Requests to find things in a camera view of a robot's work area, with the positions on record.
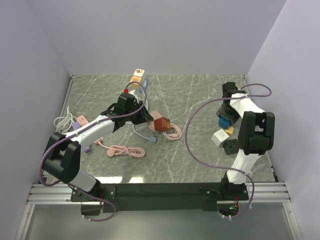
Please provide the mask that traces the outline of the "light blue round socket base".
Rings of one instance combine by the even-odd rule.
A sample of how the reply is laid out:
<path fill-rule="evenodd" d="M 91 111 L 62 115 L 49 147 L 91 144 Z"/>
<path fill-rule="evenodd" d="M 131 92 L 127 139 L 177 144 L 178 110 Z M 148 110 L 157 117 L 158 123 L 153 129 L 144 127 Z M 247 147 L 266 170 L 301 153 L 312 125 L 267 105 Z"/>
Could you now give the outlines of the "light blue round socket base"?
<path fill-rule="evenodd" d="M 144 87 L 145 90 L 147 89 L 147 86 L 148 86 L 147 79 L 144 79 L 142 81 L 142 86 Z"/>

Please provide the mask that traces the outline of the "purple USB power strip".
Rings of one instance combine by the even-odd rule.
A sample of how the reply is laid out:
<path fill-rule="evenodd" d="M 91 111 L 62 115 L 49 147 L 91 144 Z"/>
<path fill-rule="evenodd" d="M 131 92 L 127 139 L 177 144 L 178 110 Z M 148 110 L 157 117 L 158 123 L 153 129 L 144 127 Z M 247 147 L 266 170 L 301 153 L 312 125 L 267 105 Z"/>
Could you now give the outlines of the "purple USB power strip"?
<path fill-rule="evenodd" d="M 75 131 L 75 130 L 81 128 L 81 125 L 76 121 L 76 122 L 74 122 L 74 123 L 72 124 L 72 128 L 73 128 L 73 130 Z M 83 151 L 84 151 L 85 153 L 89 153 L 89 152 L 91 151 L 91 148 L 88 146 L 88 147 L 84 148 Z"/>

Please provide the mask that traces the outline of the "blue cube socket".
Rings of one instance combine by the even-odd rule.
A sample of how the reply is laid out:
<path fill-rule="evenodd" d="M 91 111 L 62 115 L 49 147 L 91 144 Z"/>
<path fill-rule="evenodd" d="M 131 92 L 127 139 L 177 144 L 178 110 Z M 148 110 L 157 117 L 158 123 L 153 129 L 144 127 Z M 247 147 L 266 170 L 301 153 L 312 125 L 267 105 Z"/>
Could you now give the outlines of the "blue cube socket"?
<path fill-rule="evenodd" d="M 231 126 L 231 123 L 229 120 L 225 119 L 224 117 L 220 117 L 219 120 L 218 120 L 218 125 L 224 129 L 224 130 L 227 130 L 230 128 Z"/>

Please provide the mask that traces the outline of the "small orange cube plug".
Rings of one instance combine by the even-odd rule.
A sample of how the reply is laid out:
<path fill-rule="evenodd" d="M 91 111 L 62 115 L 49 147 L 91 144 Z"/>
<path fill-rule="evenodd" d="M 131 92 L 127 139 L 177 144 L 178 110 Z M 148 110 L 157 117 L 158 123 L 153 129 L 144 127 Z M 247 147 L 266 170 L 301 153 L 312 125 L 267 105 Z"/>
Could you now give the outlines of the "small orange cube plug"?
<path fill-rule="evenodd" d="M 234 134 L 235 128 L 233 126 L 230 126 L 228 129 L 224 130 L 229 136 L 232 136 Z"/>

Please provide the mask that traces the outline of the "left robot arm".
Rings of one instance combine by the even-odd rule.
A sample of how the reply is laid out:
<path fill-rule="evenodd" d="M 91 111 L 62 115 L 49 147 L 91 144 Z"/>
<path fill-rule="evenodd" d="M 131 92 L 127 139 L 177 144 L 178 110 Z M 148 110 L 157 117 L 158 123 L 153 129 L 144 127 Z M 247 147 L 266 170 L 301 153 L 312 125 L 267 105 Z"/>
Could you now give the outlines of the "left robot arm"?
<path fill-rule="evenodd" d="M 145 104 L 145 101 L 137 101 L 134 96 L 126 94 L 89 124 L 66 134 L 53 133 L 40 160 L 38 174 L 41 184 L 51 186 L 43 179 L 43 173 L 47 172 L 57 179 L 57 183 L 63 182 L 81 190 L 88 201 L 100 197 L 103 193 L 101 182 L 80 167 L 82 150 L 99 138 L 114 133 L 126 122 L 139 125 L 152 121 Z"/>

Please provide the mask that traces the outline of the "yellow patterned cube socket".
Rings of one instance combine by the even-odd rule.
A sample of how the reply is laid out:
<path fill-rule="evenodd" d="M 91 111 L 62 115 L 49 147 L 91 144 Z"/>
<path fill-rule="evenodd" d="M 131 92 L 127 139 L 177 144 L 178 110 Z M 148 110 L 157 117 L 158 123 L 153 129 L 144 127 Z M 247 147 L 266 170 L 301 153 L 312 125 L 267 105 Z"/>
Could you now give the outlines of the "yellow patterned cube socket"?
<path fill-rule="evenodd" d="M 133 75 L 131 80 L 130 80 L 130 86 L 129 87 L 131 89 L 139 91 L 142 88 L 141 87 L 142 83 L 143 83 L 142 77 Z"/>

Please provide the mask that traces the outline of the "pink power strip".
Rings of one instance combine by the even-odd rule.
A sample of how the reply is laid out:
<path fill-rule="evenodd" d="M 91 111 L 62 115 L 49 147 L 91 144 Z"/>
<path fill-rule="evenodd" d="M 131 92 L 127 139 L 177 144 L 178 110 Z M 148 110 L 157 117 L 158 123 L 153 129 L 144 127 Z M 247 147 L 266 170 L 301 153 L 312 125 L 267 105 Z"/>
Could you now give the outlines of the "pink power strip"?
<path fill-rule="evenodd" d="M 77 121 L 77 123 L 78 123 L 81 127 L 89 124 L 89 121 L 85 118 L 84 115 L 78 116 L 78 117 L 76 118 L 76 121 Z"/>

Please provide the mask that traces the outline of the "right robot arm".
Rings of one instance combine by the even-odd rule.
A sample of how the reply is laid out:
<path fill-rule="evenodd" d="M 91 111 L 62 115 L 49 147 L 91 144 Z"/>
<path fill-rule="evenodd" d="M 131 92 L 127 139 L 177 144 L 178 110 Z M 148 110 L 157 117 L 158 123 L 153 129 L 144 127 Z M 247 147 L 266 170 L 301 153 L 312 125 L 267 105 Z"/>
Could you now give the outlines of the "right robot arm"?
<path fill-rule="evenodd" d="M 244 91 L 224 94 L 223 110 L 236 120 L 241 118 L 237 137 L 238 154 L 231 169 L 226 172 L 229 182 L 219 187 L 222 198 L 230 200 L 237 187 L 246 182 L 256 161 L 274 145 L 275 115 L 259 108 Z"/>

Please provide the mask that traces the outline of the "white patterned cube socket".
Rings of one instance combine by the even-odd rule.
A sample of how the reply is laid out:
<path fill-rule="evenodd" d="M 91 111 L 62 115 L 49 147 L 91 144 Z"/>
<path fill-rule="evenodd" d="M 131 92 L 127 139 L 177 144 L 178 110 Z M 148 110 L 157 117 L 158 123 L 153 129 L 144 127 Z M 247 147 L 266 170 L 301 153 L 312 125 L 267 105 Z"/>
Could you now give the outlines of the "white patterned cube socket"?
<path fill-rule="evenodd" d="M 137 68 L 133 75 L 142 78 L 145 75 L 145 70 Z"/>

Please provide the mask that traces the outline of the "brown patterned cube socket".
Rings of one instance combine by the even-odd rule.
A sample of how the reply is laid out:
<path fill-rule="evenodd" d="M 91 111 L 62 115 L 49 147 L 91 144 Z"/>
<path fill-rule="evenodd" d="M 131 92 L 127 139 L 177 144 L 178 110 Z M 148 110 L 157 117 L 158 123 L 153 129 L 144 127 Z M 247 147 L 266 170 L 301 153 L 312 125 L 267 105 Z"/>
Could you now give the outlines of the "brown patterned cube socket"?
<path fill-rule="evenodd" d="M 167 132 L 171 129 L 171 122 L 166 117 L 160 117 L 154 120 L 154 130 L 156 132 Z"/>

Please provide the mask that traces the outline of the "pink round socket base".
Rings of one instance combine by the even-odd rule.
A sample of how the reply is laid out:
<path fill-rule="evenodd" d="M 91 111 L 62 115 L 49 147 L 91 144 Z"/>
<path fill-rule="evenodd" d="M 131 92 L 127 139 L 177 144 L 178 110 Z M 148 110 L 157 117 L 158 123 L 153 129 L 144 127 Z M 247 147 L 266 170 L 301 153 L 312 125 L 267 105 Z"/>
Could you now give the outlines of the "pink round socket base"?
<path fill-rule="evenodd" d="M 153 120 L 147 123 L 148 128 L 152 132 L 164 132 L 165 127 L 163 124 L 163 116 L 157 111 L 152 111 L 150 115 L 152 116 Z"/>

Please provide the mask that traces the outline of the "black cube socket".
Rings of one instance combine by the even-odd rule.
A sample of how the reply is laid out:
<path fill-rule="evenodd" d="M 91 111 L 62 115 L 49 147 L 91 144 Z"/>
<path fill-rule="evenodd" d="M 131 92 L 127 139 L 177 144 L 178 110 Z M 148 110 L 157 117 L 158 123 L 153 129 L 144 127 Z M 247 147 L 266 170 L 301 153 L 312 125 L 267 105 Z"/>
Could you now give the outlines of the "black cube socket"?
<path fill-rule="evenodd" d="M 237 154 L 239 152 L 238 140 L 226 140 L 222 145 L 224 152 L 227 156 Z"/>

